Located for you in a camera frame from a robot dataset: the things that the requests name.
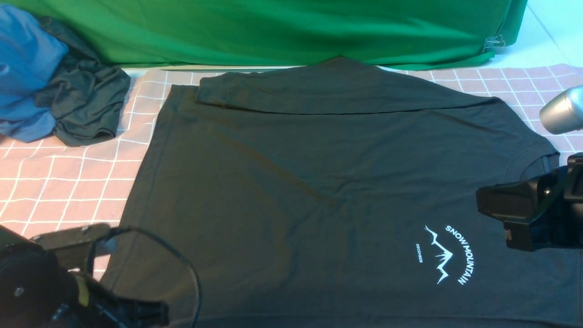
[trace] white print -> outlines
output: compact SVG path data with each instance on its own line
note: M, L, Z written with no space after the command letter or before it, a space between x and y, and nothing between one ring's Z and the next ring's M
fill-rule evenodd
M435 232L429 230L427 226L425 226L425 230L429 231L429 233L433 236L433 241L431 244L436 245L443 251L443 254L436 255L436 257L441 258L440 259L441 264L437 266L437 270L441 272L441 278L437 281L437 284L439 284L443 279L449 277L449 274L445 272L444 267L447 264L447 261L449 261L454 254L449 250L445 249L445 247L443 247L441 244L437 242L437 234Z
M461 285L464 285L472 277L473 273L474 259L472 249L470 249L470 246L468 245L466 239L457 230L455 230L451 226L445 227L445 230L451 232L451 234L459 241L459 243L463 247L463 252L466 255L466 269L463 272L462 276L458 279L458 282Z
M421 245L416 244L417 246L417 257L419 258L419 263L423 263L423 256L421 255Z

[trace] dark green cloth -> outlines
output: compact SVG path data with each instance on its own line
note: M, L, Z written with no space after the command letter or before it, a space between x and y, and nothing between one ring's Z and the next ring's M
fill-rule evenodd
M51 108L57 120L54 134L67 146L114 138L130 77L119 67L103 65L99 56L59 21L40 18L39 22L69 47L69 53L47 87L36 93L35 105Z
M401 69L477 66L516 40L526 0L6 0L54 17L107 62L310 65L346 56Z
M197 328L583 327L581 252L508 249L476 208L558 158L498 98L345 58L229 73L172 87L121 225L197 267ZM155 243L122 239L103 283L188 327Z

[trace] black cable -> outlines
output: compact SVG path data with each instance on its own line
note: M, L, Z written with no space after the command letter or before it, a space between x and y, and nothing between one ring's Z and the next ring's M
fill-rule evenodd
M176 248L172 247L172 245L170 245L169 243L167 243L164 239L162 239L161 237L147 231L144 230L142 228L136 228L136 227L126 227L126 228L113 228L111 230L112 232L112 236L111 238L115 238L117 236L121 236L121 235L125 235L126 233L130 233L130 232L136 232L139 233L141 235L144 235L146 237L148 237L149 239L155 241L156 243L158 243L158 245L164 247L168 252L172 253L172 255L174 255L177 259L179 259L182 263L184 263L186 265L186 267L188 268L188 272L191 275L192 278L192 282L194 283L194 288L195 288L195 293L196 293L196 304L194 307L194 311L192 314L192 325L191 327L194 328L196 326L196 322L198 321L198 313L201 310L201 285L199 282L199 278L198 278L198 274L196 273L196 268L194 267L194 265L192 265L192 263L184 256L182 255L182 253L180 253Z

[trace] mountain graphic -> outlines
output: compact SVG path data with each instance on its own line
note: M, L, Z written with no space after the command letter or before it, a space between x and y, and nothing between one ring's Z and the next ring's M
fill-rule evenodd
M427 226L425 226L425 230L429 231L429 233L433 236L433 241L431 244L436 245L443 251L443 254L436 255L436 257L440 257L441 262L441 264L437 266L437 270L441 272L441 278L439 281L437 281L439 284L443 279L449 277L449 274L447 274L443 268L447 264L447 261L449 261L451 257L454 256L454 254L437 242L437 234L435 232L431 231Z

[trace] crumpled clothing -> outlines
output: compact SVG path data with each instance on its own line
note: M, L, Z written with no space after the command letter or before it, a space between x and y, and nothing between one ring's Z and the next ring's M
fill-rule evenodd
M69 46L53 79L36 93L35 104L51 108L55 135L67 146L91 145L117 134L130 77L119 67L103 65L99 56L71 29L43 17L41 27Z
M55 128L49 106L36 106L34 93L51 80L68 52L31 14L0 5L0 134L30 142Z

